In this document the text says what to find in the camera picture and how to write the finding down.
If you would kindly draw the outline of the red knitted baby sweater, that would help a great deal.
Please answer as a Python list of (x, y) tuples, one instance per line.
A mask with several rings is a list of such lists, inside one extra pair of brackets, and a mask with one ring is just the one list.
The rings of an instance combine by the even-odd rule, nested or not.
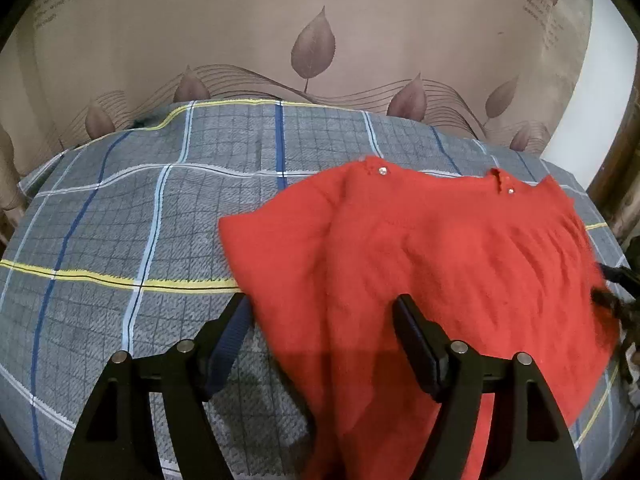
[(289, 186), (219, 235), (271, 353), (316, 422), (306, 479), (405, 479), (437, 415), (394, 334), (402, 294), (480, 353), (529, 353), (567, 422), (618, 326), (573, 201), (552, 177), (438, 178), (369, 157)]

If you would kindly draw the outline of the brown wooden door frame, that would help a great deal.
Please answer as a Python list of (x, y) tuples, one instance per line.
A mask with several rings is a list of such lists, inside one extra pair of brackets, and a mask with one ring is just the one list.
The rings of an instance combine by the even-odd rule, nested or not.
[(588, 191), (619, 242), (638, 231), (639, 145), (605, 165)]

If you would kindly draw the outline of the grey plaid bed sheet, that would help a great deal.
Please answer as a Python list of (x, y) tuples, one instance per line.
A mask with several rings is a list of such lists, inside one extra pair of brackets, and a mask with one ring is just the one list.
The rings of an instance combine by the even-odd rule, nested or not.
[(408, 119), (264, 99), (164, 107), (30, 174), (1, 258), (1, 417), (35, 471), (60, 476), (107, 359), (191, 337), (231, 297), (217, 220), (317, 171), (378, 155), (434, 177), (492, 167), (558, 181), (598, 259), (626, 259), (576, 179), (529, 154)]

